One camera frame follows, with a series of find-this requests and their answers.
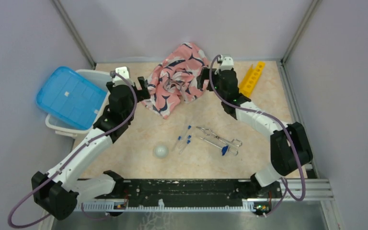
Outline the white plastic storage bin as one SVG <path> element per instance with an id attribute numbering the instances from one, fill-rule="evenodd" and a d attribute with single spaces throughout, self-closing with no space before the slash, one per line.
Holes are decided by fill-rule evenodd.
<path id="1" fill-rule="evenodd" d="M 105 105 L 108 103 L 107 98 L 110 93 L 106 87 L 106 83 L 111 80 L 109 73 L 104 71 L 96 71 L 88 69 L 79 69 L 76 70 L 76 72 L 107 93 L 107 95 L 103 100 L 101 108 L 96 112 L 96 118 L 94 120 L 94 122 L 96 122 L 100 117 L 100 115 L 102 114 L 102 112 L 104 111 Z M 92 129 L 92 126 L 86 130 L 74 128 L 62 122 L 61 120 L 53 117 L 50 114 L 46 116 L 45 124 L 49 129 L 52 129 L 55 132 L 55 134 L 70 137 L 73 139 L 84 138 L 88 134 L 88 132 Z"/>

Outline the white round ball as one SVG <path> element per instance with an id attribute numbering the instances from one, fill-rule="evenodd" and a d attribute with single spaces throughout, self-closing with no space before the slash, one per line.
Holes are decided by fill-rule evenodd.
<path id="1" fill-rule="evenodd" d="M 169 148 L 166 145 L 157 145 L 153 149 L 153 155 L 158 159 L 166 158 L 169 154 Z"/>

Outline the blue plastic bin lid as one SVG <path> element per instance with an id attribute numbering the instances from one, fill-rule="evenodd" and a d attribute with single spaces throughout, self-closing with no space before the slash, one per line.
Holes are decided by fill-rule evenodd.
<path id="1" fill-rule="evenodd" d="M 107 93 L 73 69 L 57 68 L 36 96 L 36 104 L 46 113 L 80 129 L 89 129 Z"/>

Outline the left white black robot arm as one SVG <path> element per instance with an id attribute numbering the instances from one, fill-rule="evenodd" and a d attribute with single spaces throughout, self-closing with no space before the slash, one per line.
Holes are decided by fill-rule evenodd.
<path id="1" fill-rule="evenodd" d="M 147 80 L 138 77 L 138 82 L 140 89 L 120 75 L 107 82 L 109 104 L 84 140 L 46 173 L 36 172 L 32 176 L 34 202 L 55 219 L 66 219 L 78 205 L 98 196 L 123 195 L 123 179 L 111 170 L 87 180 L 80 180 L 80 176 L 128 129 L 137 104 L 150 98 Z"/>

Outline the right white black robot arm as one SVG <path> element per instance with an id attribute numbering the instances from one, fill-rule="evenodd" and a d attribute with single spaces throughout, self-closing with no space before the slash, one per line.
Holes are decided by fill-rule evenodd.
<path id="1" fill-rule="evenodd" d="M 251 176 L 251 193 L 264 197 L 270 185 L 313 159 L 303 125 L 289 124 L 260 110 L 250 98 L 239 92 L 236 72 L 203 67 L 197 77 L 197 87 L 215 92 L 225 113 L 250 125 L 269 140 L 270 162 Z"/>

